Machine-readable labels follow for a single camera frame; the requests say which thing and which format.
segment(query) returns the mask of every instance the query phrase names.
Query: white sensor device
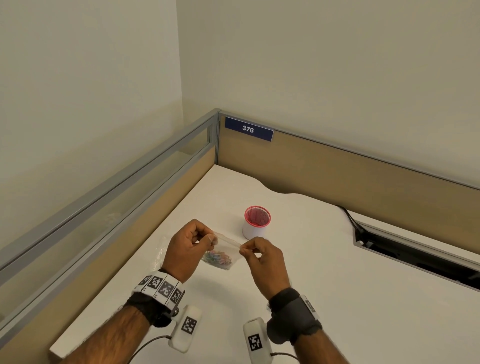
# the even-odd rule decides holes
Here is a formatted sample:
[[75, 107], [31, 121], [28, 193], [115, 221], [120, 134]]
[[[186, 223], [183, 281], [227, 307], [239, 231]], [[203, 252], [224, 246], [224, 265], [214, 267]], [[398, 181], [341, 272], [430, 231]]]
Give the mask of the white sensor device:
[[172, 331], [172, 338], [168, 345], [175, 350], [186, 353], [190, 348], [193, 336], [198, 330], [202, 319], [202, 311], [192, 305], [186, 305], [172, 321], [175, 321], [175, 328]]
[[243, 325], [248, 355], [252, 364], [270, 364], [273, 361], [272, 346], [267, 336], [267, 326], [261, 317]]

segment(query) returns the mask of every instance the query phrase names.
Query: white desk surface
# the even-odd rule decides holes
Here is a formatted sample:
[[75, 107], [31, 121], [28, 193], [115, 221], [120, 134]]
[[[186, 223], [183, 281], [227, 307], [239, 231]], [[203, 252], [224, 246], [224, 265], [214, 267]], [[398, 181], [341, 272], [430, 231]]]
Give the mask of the white desk surface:
[[[130, 296], [151, 265], [162, 236], [197, 218], [239, 243], [243, 212], [261, 205], [272, 214], [266, 238], [284, 252], [293, 287], [307, 295], [326, 333], [352, 364], [451, 364], [480, 361], [480, 292], [353, 245], [353, 231], [337, 207], [300, 194], [279, 194], [256, 179], [213, 166], [50, 348], [64, 357]], [[362, 222], [423, 239], [432, 246], [480, 262], [479, 256], [355, 215]], [[230, 271], [200, 262], [186, 282], [182, 304], [203, 318], [190, 350], [181, 354], [161, 339], [136, 363], [249, 363], [242, 325], [269, 318], [246, 262]], [[144, 342], [170, 334], [152, 328]], [[274, 351], [293, 352], [289, 344]], [[277, 364], [292, 364], [275, 357]]]

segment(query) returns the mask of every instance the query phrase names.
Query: right hand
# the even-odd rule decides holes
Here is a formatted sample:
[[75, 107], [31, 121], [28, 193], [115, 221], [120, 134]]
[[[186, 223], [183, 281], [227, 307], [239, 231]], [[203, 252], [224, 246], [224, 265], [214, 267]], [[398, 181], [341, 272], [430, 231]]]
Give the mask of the right hand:
[[247, 260], [253, 281], [266, 299], [290, 287], [283, 253], [268, 240], [253, 238], [240, 247], [240, 254]]

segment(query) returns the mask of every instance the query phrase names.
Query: ziplock bag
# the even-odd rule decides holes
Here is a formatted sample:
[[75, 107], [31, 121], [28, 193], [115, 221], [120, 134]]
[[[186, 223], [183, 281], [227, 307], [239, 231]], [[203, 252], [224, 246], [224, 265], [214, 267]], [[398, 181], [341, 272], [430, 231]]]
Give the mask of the ziplock bag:
[[214, 234], [218, 238], [218, 243], [214, 250], [206, 252], [202, 256], [202, 260], [220, 269], [230, 269], [241, 257], [239, 253], [241, 244], [218, 232], [214, 232]]

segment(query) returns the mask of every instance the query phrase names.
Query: pen holder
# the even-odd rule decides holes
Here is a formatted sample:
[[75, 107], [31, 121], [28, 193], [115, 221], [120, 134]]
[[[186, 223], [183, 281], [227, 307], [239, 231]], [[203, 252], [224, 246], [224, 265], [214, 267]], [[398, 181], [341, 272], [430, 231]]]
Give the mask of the pen holder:
[[268, 210], [261, 206], [250, 206], [245, 210], [242, 233], [248, 240], [255, 236], [263, 237], [267, 225], [272, 220]]

